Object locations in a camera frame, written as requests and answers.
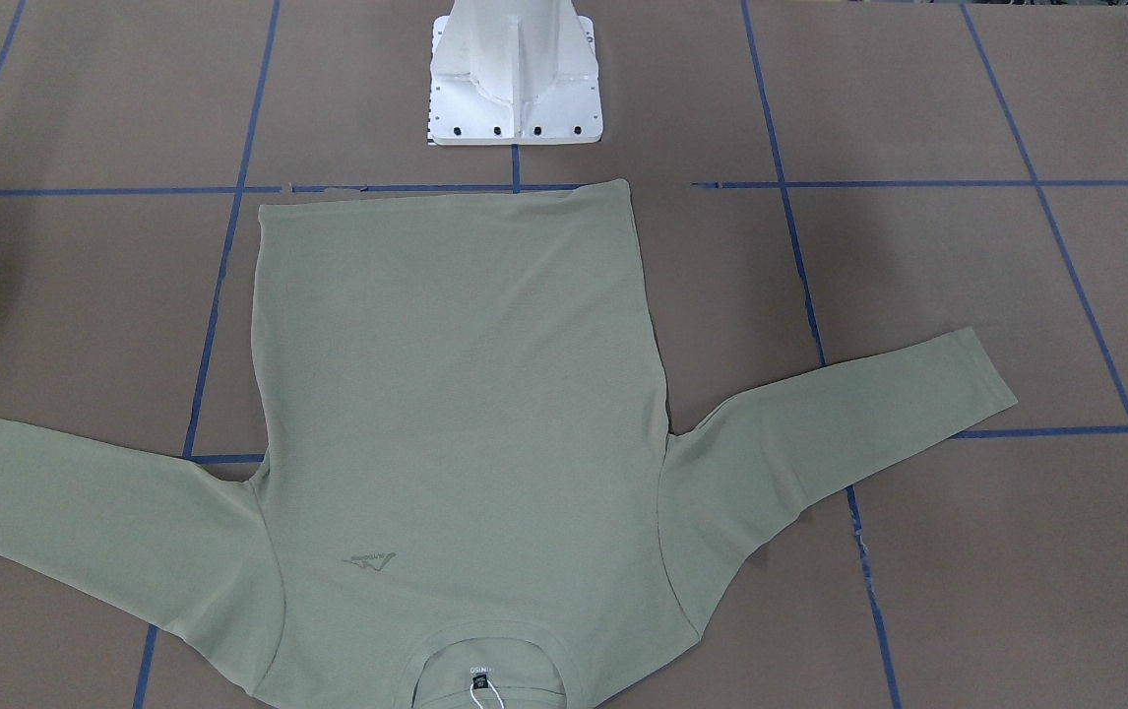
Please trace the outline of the olive green long-sleeve shirt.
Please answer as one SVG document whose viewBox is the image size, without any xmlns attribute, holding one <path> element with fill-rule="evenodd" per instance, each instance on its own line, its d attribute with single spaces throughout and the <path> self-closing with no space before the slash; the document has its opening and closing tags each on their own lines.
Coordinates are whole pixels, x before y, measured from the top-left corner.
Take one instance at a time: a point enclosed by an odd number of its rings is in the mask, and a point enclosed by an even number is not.
<svg viewBox="0 0 1128 709">
<path fill-rule="evenodd" d="M 964 328 L 673 434 L 622 179 L 259 221 L 258 470 L 0 419 L 0 556 L 277 708 L 594 708 L 811 504 L 1017 401 Z"/>
</svg>

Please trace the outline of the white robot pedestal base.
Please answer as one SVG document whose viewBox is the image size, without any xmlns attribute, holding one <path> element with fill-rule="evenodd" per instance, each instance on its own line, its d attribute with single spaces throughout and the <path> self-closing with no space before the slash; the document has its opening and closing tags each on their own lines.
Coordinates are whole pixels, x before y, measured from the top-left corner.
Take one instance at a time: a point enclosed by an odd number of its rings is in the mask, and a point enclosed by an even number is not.
<svg viewBox="0 0 1128 709">
<path fill-rule="evenodd" d="M 429 144 L 601 140 L 594 24 L 572 1 L 456 1 L 430 39 Z"/>
</svg>

